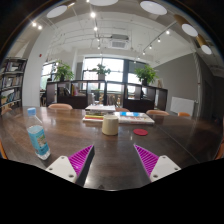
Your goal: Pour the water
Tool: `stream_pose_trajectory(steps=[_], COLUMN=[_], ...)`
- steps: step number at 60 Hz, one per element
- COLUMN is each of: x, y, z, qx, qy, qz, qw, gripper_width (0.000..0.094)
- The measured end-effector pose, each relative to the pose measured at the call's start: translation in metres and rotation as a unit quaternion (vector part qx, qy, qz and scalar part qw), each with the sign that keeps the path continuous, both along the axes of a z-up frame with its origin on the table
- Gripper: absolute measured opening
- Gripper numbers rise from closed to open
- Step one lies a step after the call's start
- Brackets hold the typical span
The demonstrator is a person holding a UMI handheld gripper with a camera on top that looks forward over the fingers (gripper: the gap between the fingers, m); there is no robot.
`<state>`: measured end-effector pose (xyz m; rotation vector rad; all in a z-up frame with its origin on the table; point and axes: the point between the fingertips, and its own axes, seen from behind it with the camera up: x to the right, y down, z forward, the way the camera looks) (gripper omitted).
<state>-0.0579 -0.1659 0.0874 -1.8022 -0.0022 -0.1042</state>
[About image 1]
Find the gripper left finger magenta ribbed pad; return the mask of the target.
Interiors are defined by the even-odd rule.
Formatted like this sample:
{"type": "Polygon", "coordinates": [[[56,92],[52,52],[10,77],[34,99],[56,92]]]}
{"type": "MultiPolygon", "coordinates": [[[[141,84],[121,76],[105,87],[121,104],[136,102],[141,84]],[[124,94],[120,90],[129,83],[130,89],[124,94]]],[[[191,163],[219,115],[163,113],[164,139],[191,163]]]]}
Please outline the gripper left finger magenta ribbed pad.
{"type": "Polygon", "coordinates": [[[87,146],[69,157],[60,156],[47,168],[47,171],[79,186],[83,186],[94,154],[94,146],[87,146]]]}

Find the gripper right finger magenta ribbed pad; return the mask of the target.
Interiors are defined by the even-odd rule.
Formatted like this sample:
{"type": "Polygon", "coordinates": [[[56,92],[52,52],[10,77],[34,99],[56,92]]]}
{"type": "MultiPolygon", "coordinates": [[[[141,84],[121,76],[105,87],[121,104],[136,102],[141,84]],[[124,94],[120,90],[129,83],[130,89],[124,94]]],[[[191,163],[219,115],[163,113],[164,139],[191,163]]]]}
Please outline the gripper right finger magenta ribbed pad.
{"type": "Polygon", "coordinates": [[[155,182],[180,170],[180,167],[166,155],[157,156],[138,145],[135,145],[134,148],[144,172],[151,182],[155,182]]]}

